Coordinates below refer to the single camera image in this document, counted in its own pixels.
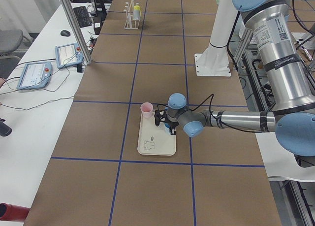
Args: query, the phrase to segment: black cylinder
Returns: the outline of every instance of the black cylinder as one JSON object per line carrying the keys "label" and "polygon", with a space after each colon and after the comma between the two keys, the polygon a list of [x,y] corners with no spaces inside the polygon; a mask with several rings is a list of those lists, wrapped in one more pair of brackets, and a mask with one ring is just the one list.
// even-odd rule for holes
{"label": "black cylinder", "polygon": [[11,132],[12,128],[4,124],[3,122],[0,122],[0,136],[8,136],[11,134]]}

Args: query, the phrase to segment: white table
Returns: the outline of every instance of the white table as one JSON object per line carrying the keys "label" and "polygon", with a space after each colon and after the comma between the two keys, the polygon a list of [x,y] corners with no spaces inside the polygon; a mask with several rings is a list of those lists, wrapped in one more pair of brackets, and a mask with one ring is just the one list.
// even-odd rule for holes
{"label": "white table", "polygon": [[[73,4],[73,7],[86,4]],[[62,30],[71,32],[70,37],[60,35]],[[93,26],[81,29],[85,41],[94,33]],[[33,45],[23,56],[20,63],[55,58],[55,46],[76,42],[71,27],[60,6]],[[56,62],[52,62],[53,72],[57,71]],[[20,76],[24,65],[18,66],[10,77]],[[17,91],[0,95],[0,102],[14,107],[30,108],[49,100],[71,97],[77,91],[82,73],[76,68],[69,68],[70,75],[66,82],[56,91]],[[62,69],[51,77],[46,87],[55,90],[68,75]],[[16,81],[9,81],[16,88]],[[11,91],[6,84],[0,94]],[[0,136],[0,201],[9,204],[31,207],[37,189],[47,167],[51,153],[58,140],[64,121],[71,107],[73,98],[52,102],[41,107],[21,111],[0,106],[0,118],[4,118],[12,134]],[[22,223],[0,221],[0,226],[15,226]]]}

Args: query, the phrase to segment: pink cup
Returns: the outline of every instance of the pink cup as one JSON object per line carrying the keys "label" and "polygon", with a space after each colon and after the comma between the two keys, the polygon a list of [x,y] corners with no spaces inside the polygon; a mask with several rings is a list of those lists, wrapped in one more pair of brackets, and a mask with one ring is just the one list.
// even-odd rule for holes
{"label": "pink cup", "polygon": [[153,105],[151,103],[145,102],[140,106],[142,115],[144,118],[149,119],[153,115]]}

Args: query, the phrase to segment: brown table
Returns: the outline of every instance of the brown table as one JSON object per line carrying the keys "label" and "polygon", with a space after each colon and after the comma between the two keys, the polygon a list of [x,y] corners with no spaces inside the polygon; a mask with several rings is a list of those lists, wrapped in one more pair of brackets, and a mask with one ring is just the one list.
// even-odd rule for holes
{"label": "brown table", "polygon": [[26,226],[280,226],[254,134],[177,131],[171,157],[137,152],[140,104],[175,92],[194,107],[246,110],[238,74],[197,77],[215,0],[139,0],[144,23],[124,30],[114,0],[26,219]]}

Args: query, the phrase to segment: robotic arm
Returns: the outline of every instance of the robotic arm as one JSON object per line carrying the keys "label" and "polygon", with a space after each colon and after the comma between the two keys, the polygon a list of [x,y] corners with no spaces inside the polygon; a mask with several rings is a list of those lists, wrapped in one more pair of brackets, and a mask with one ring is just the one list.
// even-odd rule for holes
{"label": "robotic arm", "polygon": [[189,137],[197,136],[204,127],[272,131],[285,149],[301,156],[315,156],[315,96],[286,25],[287,1],[232,1],[257,41],[276,102],[272,111],[213,111],[210,105],[209,110],[194,112],[187,106],[185,96],[175,93],[162,114],[156,111],[156,125],[168,123],[171,134],[175,134],[175,127],[180,125]]}

